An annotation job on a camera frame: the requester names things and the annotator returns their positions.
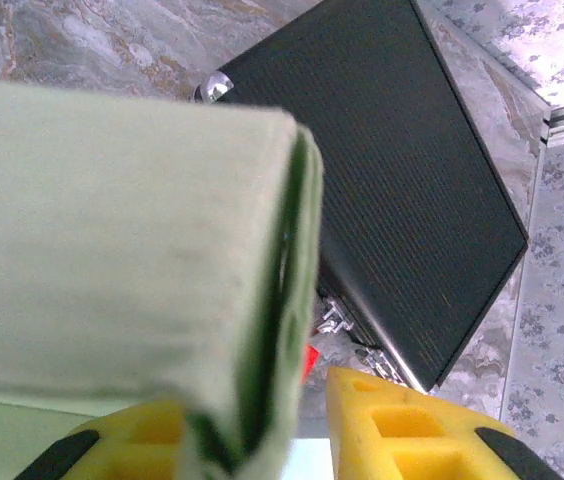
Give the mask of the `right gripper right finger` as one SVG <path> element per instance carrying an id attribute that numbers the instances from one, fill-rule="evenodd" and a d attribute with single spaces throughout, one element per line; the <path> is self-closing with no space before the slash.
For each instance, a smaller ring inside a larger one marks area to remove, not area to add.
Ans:
<path id="1" fill-rule="evenodd" d="M 356 370 L 332 367 L 326 406 L 337 479 L 556 479 L 499 421 Z"/>

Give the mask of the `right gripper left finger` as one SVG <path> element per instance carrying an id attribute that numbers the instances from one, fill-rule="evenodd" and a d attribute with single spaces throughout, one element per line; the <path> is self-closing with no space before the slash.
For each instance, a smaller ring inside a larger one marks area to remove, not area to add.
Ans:
<path id="1" fill-rule="evenodd" d="M 173 479 L 183 438 L 184 412 L 176 401 L 138 404 L 75 428 L 51 444 L 17 477 Z"/>

